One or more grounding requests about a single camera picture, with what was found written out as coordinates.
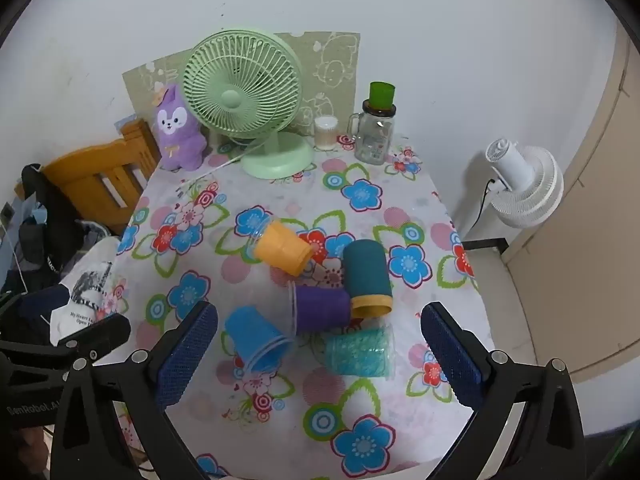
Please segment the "purple plastic cup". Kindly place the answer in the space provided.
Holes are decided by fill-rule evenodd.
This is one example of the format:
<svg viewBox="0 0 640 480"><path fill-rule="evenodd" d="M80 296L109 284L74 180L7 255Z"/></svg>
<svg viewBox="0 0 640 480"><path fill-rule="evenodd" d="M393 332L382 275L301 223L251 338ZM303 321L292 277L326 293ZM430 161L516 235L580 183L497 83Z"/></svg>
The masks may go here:
<svg viewBox="0 0 640 480"><path fill-rule="evenodd" d="M352 319L350 297L342 288L288 283L295 335L319 333L349 326Z"/></svg>

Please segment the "green desk fan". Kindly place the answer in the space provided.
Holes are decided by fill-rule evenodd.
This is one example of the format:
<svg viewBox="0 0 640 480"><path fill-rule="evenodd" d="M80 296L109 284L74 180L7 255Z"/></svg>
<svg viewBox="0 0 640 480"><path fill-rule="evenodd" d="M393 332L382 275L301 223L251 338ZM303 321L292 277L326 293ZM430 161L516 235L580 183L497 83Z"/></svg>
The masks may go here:
<svg viewBox="0 0 640 480"><path fill-rule="evenodd" d="M216 32L191 50L180 89L202 126L245 145L228 163L250 176L284 179L314 160L309 141L288 131L302 105L303 69L281 38L254 29Z"/></svg>

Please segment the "teal cup with orange rim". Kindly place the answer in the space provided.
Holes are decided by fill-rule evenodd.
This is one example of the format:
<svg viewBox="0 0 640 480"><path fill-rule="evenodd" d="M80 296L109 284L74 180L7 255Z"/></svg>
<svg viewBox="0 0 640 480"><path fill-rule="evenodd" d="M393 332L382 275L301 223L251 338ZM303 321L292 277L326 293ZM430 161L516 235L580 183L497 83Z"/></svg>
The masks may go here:
<svg viewBox="0 0 640 480"><path fill-rule="evenodd" d="M383 246L355 240L343 252L344 289L353 318L380 318L393 310L392 286Z"/></svg>

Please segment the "teal glitter cup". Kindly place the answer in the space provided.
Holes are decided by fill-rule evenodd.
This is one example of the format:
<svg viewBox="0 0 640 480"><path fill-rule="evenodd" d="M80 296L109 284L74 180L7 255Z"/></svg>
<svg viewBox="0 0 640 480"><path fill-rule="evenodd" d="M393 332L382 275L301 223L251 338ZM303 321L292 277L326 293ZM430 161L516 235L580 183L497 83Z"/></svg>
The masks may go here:
<svg viewBox="0 0 640 480"><path fill-rule="evenodd" d="M388 325L326 340L324 365L335 375L391 378L395 373L395 341Z"/></svg>

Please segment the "orange plastic cup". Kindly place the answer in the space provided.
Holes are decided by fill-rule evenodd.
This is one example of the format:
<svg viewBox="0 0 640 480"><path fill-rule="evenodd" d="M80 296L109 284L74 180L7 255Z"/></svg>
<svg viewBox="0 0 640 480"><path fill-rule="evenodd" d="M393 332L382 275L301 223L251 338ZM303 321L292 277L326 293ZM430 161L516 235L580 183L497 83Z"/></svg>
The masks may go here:
<svg viewBox="0 0 640 480"><path fill-rule="evenodd" d="M250 258L268 263L297 278L306 268L314 250L279 219L263 221L250 234L247 243Z"/></svg>

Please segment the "blue plastic cup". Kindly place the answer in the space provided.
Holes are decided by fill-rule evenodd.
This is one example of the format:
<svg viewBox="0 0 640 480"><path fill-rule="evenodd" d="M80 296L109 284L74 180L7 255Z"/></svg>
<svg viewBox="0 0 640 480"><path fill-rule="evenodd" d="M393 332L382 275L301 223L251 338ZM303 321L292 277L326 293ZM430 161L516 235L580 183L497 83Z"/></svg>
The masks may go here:
<svg viewBox="0 0 640 480"><path fill-rule="evenodd" d="M290 336L253 306L235 309L224 322L224 331L231 337L247 374L274 372L293 345Z"/></svg>

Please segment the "white floor fan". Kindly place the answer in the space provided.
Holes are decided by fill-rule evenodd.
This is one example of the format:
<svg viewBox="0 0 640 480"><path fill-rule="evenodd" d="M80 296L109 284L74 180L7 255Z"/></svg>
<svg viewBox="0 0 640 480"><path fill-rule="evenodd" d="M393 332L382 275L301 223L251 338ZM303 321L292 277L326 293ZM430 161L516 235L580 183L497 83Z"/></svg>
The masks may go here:
<svg viewBox="0 0 640 480"><path fill-rule="evenodd" d="M564 194L564 176L545 148L522 146L502 138L488 145L485 158L503 189L495 192L490 206L512 229L524 230L547 221Z"/></svg>

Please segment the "green cup on jar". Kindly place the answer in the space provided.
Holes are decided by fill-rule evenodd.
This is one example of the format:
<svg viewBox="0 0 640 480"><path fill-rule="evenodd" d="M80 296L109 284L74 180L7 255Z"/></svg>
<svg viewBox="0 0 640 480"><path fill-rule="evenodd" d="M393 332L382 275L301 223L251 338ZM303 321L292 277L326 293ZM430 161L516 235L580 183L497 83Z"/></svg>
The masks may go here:
<svg viewBox="0 0 640 480"><path fill-rule="evenodd" d="M385 81L372 81L369 105L375 110L391 110L394 106L395 86Z"/></svg>

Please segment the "cotton swab container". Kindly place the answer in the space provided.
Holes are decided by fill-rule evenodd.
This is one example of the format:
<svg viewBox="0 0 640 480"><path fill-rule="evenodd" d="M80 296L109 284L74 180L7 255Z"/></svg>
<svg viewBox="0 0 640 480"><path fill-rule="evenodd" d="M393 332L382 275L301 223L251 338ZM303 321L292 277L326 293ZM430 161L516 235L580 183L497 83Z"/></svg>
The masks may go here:
<svg viewBox="0 0 640 480"><path fill-rule="evenodd" d="M338 137L338 119L333 115L314 118L314 146L320 151L335 148Z"/></svg>

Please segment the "white printed t-shirt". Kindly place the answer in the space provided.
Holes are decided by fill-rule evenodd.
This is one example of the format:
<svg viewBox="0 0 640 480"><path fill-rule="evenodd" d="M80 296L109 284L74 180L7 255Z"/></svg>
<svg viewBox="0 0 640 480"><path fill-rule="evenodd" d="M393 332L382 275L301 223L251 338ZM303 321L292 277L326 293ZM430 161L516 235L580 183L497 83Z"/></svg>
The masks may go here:
<svg viewBox="0 0 640 480"><path fill-rule="evenodd" d="M66 304L51 312L49 335L54 346L102 318L129 310L127 280L113 272L119 245L117 237L102 238L62 279L61 285L70 296Z"/></svg>

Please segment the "black clothing pile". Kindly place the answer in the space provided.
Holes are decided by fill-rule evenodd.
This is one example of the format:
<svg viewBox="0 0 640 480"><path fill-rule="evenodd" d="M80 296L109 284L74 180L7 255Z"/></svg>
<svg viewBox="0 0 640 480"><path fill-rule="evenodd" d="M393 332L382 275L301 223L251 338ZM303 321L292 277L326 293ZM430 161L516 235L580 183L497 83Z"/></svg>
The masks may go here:
<svg viewBox="0 0 640 480"><path fill-rule="evenodd" d="M22 170L25 197L35 203L17 221L17 242L10 243L10 258L27 268L6 271L1 301L57 285L75 263L100 240L112 233L102 224L81 218L72 201L64 195L38 164Z"/></svg>

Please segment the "floral tablecloth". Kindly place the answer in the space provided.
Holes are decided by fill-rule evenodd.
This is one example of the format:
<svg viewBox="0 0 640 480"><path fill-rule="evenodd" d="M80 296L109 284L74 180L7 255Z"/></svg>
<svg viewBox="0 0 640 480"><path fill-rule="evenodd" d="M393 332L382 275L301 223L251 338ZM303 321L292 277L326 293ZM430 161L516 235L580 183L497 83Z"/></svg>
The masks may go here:
<svg viewBox="0 0 640 480"><path fill-rule="evenodd" d="M253 479L362 479L436 463L469 418L425 343L422 308L443 304L458 323L491 341L488 317L462 241L404 136L381 166L360 162L346 138L305 170L278 180L249 176L232 144L197 172L156 170L117 249L126 278L129 341L116 360L149 349L200 300L221 318L252 304L268 318L288 277L250 258L250 233L280 219L314 253L299 284L341 288L344 248L376 240L386 255L395 341L391 378L337 376L323 363L326 336L303 334L271 373L247 374L220 330L172 423L210 474Z"/></svg>

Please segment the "wooden chair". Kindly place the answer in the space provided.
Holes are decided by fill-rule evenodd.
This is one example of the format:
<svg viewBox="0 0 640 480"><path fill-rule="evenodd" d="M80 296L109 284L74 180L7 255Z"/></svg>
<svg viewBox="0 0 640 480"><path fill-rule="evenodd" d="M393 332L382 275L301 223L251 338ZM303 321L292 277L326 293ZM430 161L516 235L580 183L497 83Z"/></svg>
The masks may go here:
<svg viewBox="0 0 640 480"><path fill-rule="evenodd" d="M118 140L68 153L43 172L82 218L120 235L159 162L149 125L135 119L120 128Z"/></svg>

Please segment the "purple plush toy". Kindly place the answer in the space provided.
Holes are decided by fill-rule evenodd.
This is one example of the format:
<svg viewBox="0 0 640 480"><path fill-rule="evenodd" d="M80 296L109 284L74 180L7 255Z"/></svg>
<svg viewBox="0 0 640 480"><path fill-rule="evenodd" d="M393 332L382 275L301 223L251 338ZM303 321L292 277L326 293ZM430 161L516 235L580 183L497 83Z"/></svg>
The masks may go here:
<svg viewBox="0 0 640 480"><path fill-rule="evenodd" d="M170 84L160 96L154 125L158 134L160 168L192 171L201 167L207 141L176 84Z"/></svg>

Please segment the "green cartoon wall mat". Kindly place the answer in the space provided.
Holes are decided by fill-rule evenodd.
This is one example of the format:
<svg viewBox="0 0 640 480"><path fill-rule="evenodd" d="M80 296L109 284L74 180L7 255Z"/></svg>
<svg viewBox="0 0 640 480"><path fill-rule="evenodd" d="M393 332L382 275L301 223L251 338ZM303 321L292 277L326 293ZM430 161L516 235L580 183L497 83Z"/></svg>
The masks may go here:
<svg viewBox="0 0 640 480"><path fill-rule="evenodd" d="M354 111L360 35L356 32L298 32L278 35L303 67L303 97L288 128L310 136L314 120L332 115L340 125ZM142 64L122 74L130 102L139 118L154 124L160 92L178 84L189 49Z"/></svg>

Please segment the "glass mason jar mug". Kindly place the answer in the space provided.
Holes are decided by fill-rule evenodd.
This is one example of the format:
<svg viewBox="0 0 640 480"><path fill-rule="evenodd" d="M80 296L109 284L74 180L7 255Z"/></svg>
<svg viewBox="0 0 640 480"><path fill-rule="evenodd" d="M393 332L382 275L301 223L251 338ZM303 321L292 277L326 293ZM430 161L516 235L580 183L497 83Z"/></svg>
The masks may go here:
<svg viewBox="0 0 640 480"><path fill-rule="evenodd" d="M354 142L356 159L375 166L384 164L393 137L395 115L395 105L379 110L364 100L362 111L349 116L346 134Z"/></svg>

